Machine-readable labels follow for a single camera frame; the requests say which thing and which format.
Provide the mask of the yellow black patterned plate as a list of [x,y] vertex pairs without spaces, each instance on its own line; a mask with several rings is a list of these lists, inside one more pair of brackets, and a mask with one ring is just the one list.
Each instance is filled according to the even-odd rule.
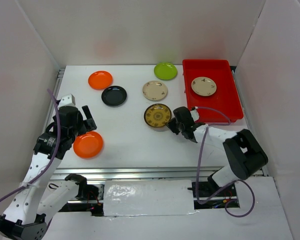
[[172,119],[171,109],[163,103],[155,103],[146,108],[143,114],[145,124],[154,131],[164,132]]

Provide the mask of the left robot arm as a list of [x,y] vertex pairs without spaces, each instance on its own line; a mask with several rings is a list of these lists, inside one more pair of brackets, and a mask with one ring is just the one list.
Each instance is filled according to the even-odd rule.
[[36,140],[28,172],[9,207],[0,215],[0,235],[11,240],[41,240],[54,215],[71,199],[87,200],[99,194],[98,187],[79,174],[70,173],[43,199],[49,181],[75,139],[92,130],[96,123],[88,106],[62,106],[53,122]]

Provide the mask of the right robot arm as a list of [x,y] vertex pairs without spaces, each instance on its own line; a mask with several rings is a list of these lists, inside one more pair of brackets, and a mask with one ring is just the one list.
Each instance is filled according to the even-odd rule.
[[167,127],[174,134],[182,134],[185,139],[200,145],[195,183],[196,192],[200,190],[199,175],[205,143],[223,148],[227,164],[207,178],[209,193],[219,196],[227,184],[233,181],[247,180],[264,167],[269,159],[250,130],[244,128],[240,131],[231,131],[217,128],[216,126],[225,126],[231,123],[230,119],[222,112],[219,114],[225,118],[226,122],[199,122],[199,109],[199,107],[194,107],[189,110],[185,106],[176,108],[173,110],[174,117],[167,123]]

